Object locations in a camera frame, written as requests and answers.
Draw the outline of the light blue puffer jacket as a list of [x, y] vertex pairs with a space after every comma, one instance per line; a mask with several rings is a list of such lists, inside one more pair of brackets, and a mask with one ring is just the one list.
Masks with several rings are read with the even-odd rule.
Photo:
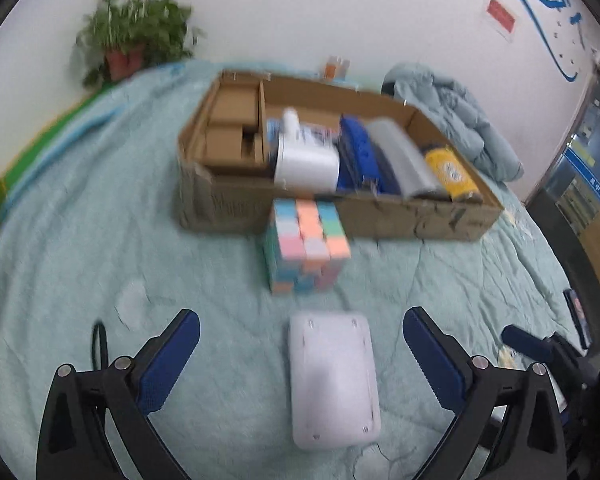
[[456, 79], [419, 63], [388, 71], [382, 92], [418, 108], [479, 171], [496, 182], [513, 182], [524, 165], [495, 129], [470, 91]]

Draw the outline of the narrow cardboard insert tray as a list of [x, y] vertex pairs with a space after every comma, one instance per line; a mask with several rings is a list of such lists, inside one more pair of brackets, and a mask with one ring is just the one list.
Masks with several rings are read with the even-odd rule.
[[223, 81], [213, 98], [206, 125], [201, 160], [209, 166], [261, 168], [264, 166], [262, 84], [260, 81]]

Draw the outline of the potted plant red pot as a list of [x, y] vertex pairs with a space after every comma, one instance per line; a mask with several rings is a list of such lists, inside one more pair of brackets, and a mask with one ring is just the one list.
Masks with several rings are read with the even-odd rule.
[[84, 56], [82, 86], [117, 84], [144, 68], [192, 58], [204, 31], [194, 8], [176, 0], [99, 0], [76, 34]]

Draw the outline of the white power adapter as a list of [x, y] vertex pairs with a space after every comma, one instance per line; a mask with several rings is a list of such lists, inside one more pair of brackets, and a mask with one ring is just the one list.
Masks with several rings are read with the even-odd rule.
[[366, 445], [381, 430], [372, 336], [359, 313], [290, 318], [292, 437], [306, 451]]

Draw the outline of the pastel puzzle cube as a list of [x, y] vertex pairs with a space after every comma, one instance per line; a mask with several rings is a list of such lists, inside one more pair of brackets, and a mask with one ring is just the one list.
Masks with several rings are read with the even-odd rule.
[[263, 237], [274, 294], [332, 288], [351, 258], [337, 208], [315, 200], [274, 200]]

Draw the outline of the blue stapler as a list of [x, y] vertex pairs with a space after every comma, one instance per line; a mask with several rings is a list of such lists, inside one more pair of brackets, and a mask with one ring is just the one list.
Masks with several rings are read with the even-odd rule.
[[339, 192], [385, 192], [373, 143], [358, 118], [342, 115], [339, 121], [340, 136], [336, 147], [340, 159], [337, 190]]

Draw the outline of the red wall sign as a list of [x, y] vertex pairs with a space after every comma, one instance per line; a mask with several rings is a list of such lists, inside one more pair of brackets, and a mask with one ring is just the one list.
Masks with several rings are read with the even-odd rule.
[[500, 0], [486, 0], [482, 10], [482, 20], [506, 41], [514, 40], [518, 18]]

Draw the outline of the large shallow cardboard box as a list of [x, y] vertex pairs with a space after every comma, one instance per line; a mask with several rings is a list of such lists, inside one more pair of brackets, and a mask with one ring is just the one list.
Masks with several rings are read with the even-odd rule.
[[418, 108], [383, 94], [224, 70], [178, 136], [182, 221], [259, 233], [274, 200], [324, 200], [352, 237], [478, 240], [503, 207]]

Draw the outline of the yellow cylindrical canister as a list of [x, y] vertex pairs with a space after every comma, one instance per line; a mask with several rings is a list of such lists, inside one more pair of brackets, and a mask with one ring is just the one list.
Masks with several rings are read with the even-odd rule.
[[422, 151], [422, 156], [453, 202], [483, 202], [483, 195], [475, 180], [448, 146], [427, 146]]

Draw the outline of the silver metal cylinder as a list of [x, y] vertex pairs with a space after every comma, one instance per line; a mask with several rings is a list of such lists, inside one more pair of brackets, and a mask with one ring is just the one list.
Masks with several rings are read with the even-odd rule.
[[388, 162], [403, 198], [431, 196], [436, 200], [447, 200], [450, 197], [419, 148], [397, 122], [388, 117], [377, 118], [366, 125], [366, 130]]

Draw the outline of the dark door with posters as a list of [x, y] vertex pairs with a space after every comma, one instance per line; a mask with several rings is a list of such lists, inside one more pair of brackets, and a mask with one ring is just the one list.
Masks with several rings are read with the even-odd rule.
[[527, 203], [591, 318], [600, 318], [600, 69]]

